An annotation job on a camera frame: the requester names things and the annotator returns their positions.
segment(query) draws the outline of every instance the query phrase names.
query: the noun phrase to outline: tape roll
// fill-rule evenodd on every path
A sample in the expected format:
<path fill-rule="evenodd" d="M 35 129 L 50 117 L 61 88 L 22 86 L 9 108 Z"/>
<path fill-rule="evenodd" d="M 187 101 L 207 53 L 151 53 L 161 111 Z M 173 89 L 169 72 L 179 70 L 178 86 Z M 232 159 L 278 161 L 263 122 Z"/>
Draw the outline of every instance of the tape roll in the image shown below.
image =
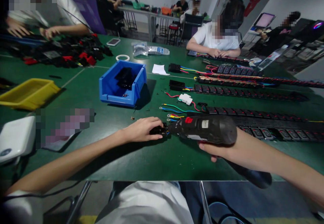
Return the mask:
<path fill-rule="evenodd" d="M 120 57 L 126 57 L 126 59 L 123 59 L 124 61 L 129 61 L 129 56 L 121 54 L 116 57 L 116 60 L 118 61 Z"/>

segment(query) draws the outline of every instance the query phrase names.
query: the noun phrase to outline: white paper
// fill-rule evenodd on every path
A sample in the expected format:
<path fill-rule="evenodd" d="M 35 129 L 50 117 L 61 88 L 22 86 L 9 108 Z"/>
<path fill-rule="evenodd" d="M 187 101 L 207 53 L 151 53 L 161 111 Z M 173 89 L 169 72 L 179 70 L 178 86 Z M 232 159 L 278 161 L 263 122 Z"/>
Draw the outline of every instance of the white paper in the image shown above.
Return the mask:
<path fill-rule="evenodd" d="M 161 74 L 161 75 L 170 75 L 165 72 L 164 65 L 156 65 L 156 64 L 154 64 L 154 66 L 153 66 L 152 73 L 153 74 Z"/>

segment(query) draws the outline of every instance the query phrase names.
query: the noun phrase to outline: yellow plastic bin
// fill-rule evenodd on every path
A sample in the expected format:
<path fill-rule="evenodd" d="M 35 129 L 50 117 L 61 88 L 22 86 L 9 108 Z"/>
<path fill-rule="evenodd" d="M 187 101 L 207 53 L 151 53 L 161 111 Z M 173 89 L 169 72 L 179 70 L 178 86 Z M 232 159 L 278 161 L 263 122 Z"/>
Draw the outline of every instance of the yellow plastic bin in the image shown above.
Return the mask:
<path fill-rule="evenodd" d="M 52 80 L 29 79 L 0 96 L 0 105 L 34 111 L 61 89 Z"/>

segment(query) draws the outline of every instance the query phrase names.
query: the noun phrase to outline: plastic bag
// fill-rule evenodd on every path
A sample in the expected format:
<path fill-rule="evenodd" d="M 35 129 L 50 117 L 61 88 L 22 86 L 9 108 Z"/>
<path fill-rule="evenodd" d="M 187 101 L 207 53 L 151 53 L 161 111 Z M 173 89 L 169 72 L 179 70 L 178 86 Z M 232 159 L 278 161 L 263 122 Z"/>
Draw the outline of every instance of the plastic bag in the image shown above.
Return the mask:
<path fill-rule="evenodd" d="M 134 57 L 138 55 L 145 55 L 149 54 L 149 47 L 147 46 L 147 42 L 136 42 L 132 43 L 133 47 L 133 55 Z"/>
<path fill-rule="evenodd" d="M 162 47 L 148 47 L 148 54 L 155 55 L 170 55 L 169 49 Z"/>

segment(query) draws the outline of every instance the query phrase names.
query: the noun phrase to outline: white shirt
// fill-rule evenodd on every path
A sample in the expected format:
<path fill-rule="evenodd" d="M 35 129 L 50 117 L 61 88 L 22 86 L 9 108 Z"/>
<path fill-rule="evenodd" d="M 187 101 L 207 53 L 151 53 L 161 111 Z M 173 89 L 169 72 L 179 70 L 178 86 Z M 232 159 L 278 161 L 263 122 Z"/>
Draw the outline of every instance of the white shirt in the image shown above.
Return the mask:
<path fill-rule="evenodd" d="M 214 22 L 203 24 L 193 37 L 198 44 L 204 47 L 216 48 L 223 51 L 234 50 L 240 47 L 237 36 L 223 36 L 222 39 L 215 39 L 213 29 L 215 29 Z"/>
<path fill-rule="evenodd" d="M 12 195 L 27 194 L 16 191 Z M 4 203 L 19 223 L 43 222 L 41 198 L 26 197 Z M 170 182 L 136 182 L 114 197 L 99 214 L 97 224 L 193 224 L 187 201 Z"/>
<path fill-rule="evenodd" d="M 188 9 L 186 12 L 184 12 L 181 16 L 180 16 L 180 24 L 182 24 L 185 21 L 185 16 L 186 14 L 192 15 L 192 9 Z"/>
<path fill-rule="evenodd" d="M 11 18 L 30 26 L 49 28 L 82 23 L 88 25 L 73 0 L 46 0 L 37 4 L 18 2 L 9 8 L 8 15 Z"/>

